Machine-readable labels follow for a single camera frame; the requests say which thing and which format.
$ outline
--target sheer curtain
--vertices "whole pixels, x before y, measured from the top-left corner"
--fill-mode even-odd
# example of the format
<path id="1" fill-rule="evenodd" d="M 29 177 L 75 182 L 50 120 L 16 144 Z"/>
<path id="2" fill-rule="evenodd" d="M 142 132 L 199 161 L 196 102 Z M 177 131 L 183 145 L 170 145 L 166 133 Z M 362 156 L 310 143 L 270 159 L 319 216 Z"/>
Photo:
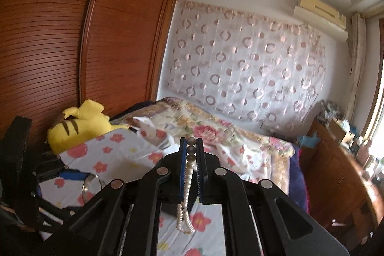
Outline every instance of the sheer curtain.
<path id="1" fill-rule="evenodd" d="M 187 0 L 168 88 L 211 113 L 294 134 L 323 86 L 325 48 L 308 27 Z"/>
<path id="2" fill-rule="evenodd" d="M 348 97 L 344 115 L 344 118 L 349 121 L 352 121 L 355 110 L 356 93 L 364 70 L 365 50 L 365 19 L 363 19 L 361 14 L 357 12 L 352 16 L 352 73 L 347 87 Z"/>
<path id="3" fill-rule="evenodd" d="M 369 149 L 369 153 L 376 158 L 384 158 L 384 118 L 383 112 L 381 112 L 377 130 L 375 130 L 372 136 L 372 146 Z"/>

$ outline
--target metal bolt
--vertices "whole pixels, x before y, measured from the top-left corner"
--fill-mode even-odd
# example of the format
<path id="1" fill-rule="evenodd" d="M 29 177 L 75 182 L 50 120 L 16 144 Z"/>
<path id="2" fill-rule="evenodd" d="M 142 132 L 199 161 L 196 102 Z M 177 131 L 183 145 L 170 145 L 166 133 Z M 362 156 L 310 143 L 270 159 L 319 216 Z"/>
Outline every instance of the metal bolt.
<path id="1" fill-rule="evenodd" d="M 122 187 L 122 181 L 120 179 L 115 179 L 111 182 L 112 189 L 120 189 Z"/>
<path id="2" fill-rule="evenodd" d="M 196 147 L 190 145 L 189 147 L 187 147 L 187 153 L 188 154 L 196 154 Z"/>
<path id="3" fill-rule="evenodd" d="M 195 145 L 196 144 L 196 138 L 195 137 L 188 137 L 187 138 L 187 145 Z"/>
<path id="4" fill-rule="evenodd" d="M 272 181 L 268 180 L 268 179 L 264 179 L 260 182 L 260 185 L 265 188 L 265 189 L 270 189 L 272 188 L 273 184 L 272 184 Z"/>
<path id="5" fill-rule="evenodd" d="M 227 174 L 227 170 L 225 168 L 217 168 L 215 169 L 215 174 L 218 176 L 225 176 Z"/>
<path id="6" fill-rule="evenodd" d="M 156 171 L 156 173 L 158 173 L 161 176 L 166 175 L 168 172 L 169 172 L 169 170 L 166 167 L 160 167 Z"/>

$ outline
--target circle pattern curtain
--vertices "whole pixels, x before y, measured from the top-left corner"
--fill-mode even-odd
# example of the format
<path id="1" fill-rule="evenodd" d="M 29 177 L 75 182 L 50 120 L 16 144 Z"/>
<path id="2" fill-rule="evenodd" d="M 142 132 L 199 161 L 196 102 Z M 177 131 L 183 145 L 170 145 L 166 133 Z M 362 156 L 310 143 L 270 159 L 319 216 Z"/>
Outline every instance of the circle pattern curtain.
<path id="1" fill-rule="evenodd" d="M 309 27 L 179 0 L 169 88 L 211 113 L 292 133 L 325 76 L 325 49 Z"/>

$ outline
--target floral bedspread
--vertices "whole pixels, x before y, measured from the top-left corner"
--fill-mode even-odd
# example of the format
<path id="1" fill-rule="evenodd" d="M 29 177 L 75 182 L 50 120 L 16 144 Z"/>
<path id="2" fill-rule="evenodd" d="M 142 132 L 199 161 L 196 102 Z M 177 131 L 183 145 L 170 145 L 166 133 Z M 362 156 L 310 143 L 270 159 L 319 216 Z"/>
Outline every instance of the floral bedspread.
<path id="1" fill-rule="evenodd" d="M 116 129 L 61 153 L 61 159 L 70 168 L 97 174 L 107 183 L 113 179 L 129 182 L 140 179 L 164 155 L 178 151 L 180 137 L 193 134 L 203 138 L 204 150 L 217 155 L 223 167 L 249 181 L 270 178 L 288 193 L 289 156 L 294 150 L 287 142 L 243 131 L 187 101 L 173 98 L 158 101 L 114 123 L 140 126 L 140 119 L 134 117 L 149 117 L 157 128 L 155 138 L 150 139 L 143 127 L 136 134 Z M 170 145 L 161 149 L 164 134 L 170 138 Z M 82 181 L 56 178 L 41 183 L 40 187 L 43 198 L 58 207 L 66 207 L 84 204 L 82 184 Z M 98 189 L 96 184 L 88 197 Z M 174 216 L 161 212 L 157 255 L 224 256 L 221 206 L 196 202 L 191 211 L 191 222 L 196 232 L 184 234 L 176 229 Z M 42 236 L 46 239 L 49 235 L 43 233 Z"/>
<path id="2" fill-rule="evenodd" d="M 139 116 L 150 118 L 157 129 L 173 136 L 176 143 L 189 135 L 201 137 L 204 151 L 217 155 L 222 167 L 252 182 L 271 179 L 288 193 L 289 157 L 294 154 L 290 143 L 242 130 L 188 101 L 170 97 L 114 120 L 113 124 L 139 127 L 134 119 Z"/>

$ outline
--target wooden wardrobe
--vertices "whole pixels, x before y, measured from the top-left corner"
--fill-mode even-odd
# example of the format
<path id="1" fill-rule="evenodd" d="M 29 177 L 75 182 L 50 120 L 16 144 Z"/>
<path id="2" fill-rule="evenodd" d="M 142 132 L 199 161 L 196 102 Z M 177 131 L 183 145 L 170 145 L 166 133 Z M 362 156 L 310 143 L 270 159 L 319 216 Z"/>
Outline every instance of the wooden wardrobe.
<path id="1" fill-rule="evenodd" d="M 0 0 L 0 138 L 16 115 L 42 142 L 85 99 L 113 116 L 154 99 L 176 0 Z"/>

